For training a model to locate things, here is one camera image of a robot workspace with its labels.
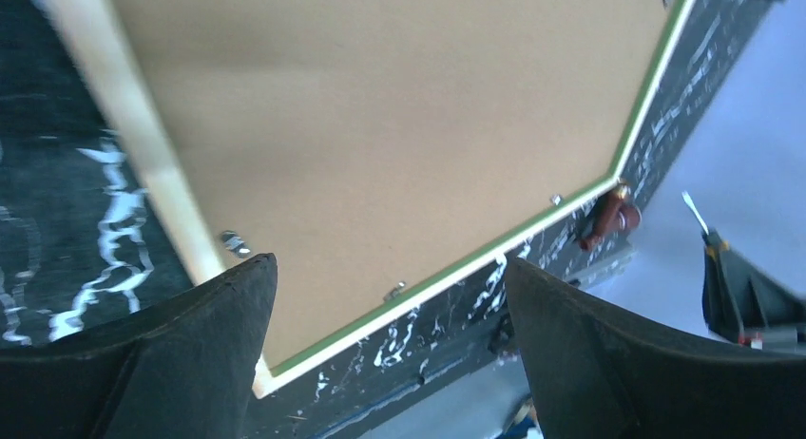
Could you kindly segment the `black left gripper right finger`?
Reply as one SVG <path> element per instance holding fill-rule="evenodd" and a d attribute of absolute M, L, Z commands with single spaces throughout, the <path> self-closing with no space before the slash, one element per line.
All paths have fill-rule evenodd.
<path fill-rule="evenodd" d="M 512 259 L 514 340 L 547 438 L 801 438 L 805 359 L 689 334 Z"/>

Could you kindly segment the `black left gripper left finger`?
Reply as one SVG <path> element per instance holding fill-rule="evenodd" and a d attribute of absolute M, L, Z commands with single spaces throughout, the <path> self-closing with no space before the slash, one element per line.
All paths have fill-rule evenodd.
<path fill-rule="evenodd" d="M 278 285 L 260 254 L 178 296 L 1 353 L 5 438 L 236 438 Z"/>

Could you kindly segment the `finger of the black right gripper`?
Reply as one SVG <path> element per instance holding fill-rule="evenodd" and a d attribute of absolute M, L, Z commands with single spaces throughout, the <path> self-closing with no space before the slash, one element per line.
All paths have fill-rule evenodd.
<path fill-rule="evenodd" d="M 805 343 L 805 300 L 724 240 L 704 243 L 702 315 L 712 333 L 739 345 Z"/>

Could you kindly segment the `yellow handled screwdriver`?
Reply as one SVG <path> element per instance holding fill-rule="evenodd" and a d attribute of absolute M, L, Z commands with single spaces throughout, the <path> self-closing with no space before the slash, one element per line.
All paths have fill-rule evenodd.
<path fill-rule="evenodd" d="M 715 228 L 707 224 L 687 191 L 681 192 L 681 198 L 700 225 L 705 254 L 714 261 L 718 261 L 724 254 L 730 251 L 730 244 L 721 237 Z"/>

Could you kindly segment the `green wooden photo frame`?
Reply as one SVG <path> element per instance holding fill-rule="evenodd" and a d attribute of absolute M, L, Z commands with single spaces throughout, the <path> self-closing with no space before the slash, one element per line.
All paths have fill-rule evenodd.
<path fill-rule="evenodd" d="M 612 188 L 696 0 L 44 0 L 262 398 Z"/>

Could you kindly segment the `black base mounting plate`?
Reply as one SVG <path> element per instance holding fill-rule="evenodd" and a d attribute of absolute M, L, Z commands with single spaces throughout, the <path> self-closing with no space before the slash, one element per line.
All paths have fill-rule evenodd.
<path fill-rule="evenodd" d="M 493 335 L 508 315 L 504 273 L 523 258 L 563 280 L 611 261 L 628 246 L 607 239 L 587 253 L 544 232 L 497 256 L 444 292 L 249 403 L 243 438 L 356 438 L 490 363 Z"/>

